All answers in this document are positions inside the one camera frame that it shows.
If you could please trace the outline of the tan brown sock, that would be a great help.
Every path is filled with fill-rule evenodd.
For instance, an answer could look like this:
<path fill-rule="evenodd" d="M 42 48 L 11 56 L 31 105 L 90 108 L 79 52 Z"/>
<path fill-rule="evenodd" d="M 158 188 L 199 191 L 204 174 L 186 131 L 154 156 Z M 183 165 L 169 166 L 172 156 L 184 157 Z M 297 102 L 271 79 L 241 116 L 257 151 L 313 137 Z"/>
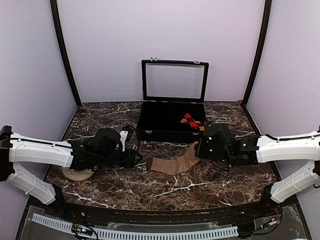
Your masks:
<path fill-rule="evenodd" d="M 180 173 L 187 172 L 201 159 L 196 157 L 195 146 L 198 142 L 194 142 L 183 155 L 174 159 L 161 159 L 149 157 L 146 159 L 146 170 L 175 176 Z"/>

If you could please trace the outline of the cream branch-pattern plate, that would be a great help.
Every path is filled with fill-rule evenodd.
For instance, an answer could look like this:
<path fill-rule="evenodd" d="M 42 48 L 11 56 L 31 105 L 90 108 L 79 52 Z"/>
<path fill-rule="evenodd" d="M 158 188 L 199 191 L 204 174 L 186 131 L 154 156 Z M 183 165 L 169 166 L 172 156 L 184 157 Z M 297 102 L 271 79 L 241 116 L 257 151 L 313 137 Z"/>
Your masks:
<path fill-rule="evenodd" d="M 82 182 L 88 180 L 94 172 L 91 169 L 76 171 L 70 168 L 62 168 L 62 174 L 70 181 Z"/>

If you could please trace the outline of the black glass-lid display case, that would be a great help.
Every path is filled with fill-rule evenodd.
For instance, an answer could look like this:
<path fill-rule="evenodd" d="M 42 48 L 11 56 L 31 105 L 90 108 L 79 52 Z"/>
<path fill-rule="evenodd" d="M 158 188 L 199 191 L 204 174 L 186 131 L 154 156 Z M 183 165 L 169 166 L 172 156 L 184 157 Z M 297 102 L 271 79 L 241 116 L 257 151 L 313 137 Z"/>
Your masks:
<path fill-rule="evenodd" d="M 137 123 L 139 139 L 146 142 L 193 143 L 201 137 L 180 123 L 189 113 L 206 118 L 204 98 L 209 63 L 201 61 L 143 59 L 142 107 Z"/>

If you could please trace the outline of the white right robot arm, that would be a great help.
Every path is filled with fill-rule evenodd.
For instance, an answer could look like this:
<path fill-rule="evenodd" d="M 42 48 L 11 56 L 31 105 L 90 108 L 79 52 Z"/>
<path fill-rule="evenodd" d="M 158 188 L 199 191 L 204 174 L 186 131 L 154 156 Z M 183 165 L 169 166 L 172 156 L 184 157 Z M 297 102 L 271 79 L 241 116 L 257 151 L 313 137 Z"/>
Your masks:
<path fill-rule="evenodd" d="M 195 145 L 195 155 L 233 167 L 306 160 L 302 168 L 263 189 L 260 202 L 255 205 L 255 213 L 260 217 L 266 217 L 276 205 L 320 181 L 319 131 L 291 136 L 266 134 L 236 138 L 226 125 L 212 124 Z"/>

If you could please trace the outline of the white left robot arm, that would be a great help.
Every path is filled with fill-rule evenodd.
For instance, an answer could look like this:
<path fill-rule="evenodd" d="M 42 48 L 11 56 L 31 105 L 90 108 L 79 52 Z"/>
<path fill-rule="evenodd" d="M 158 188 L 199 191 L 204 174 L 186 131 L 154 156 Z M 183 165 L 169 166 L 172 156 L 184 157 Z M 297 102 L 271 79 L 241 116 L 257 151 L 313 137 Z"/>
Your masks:
<path fill-rule="evenodd" d="M 99 165 L 132 168 L 142 159 L 139 146 L 126 147 L 136 132 L 131 125 L 121 131 L 102 128 L 77 144 L 26 137 L 5 125 L 0 131 L 0 180 L 50 206 L 58 217 L 67 218 L 71 208 L 60 188 L 39 179 L 21 163 L 55 165 L 75 171 L 95 170 Z"/>

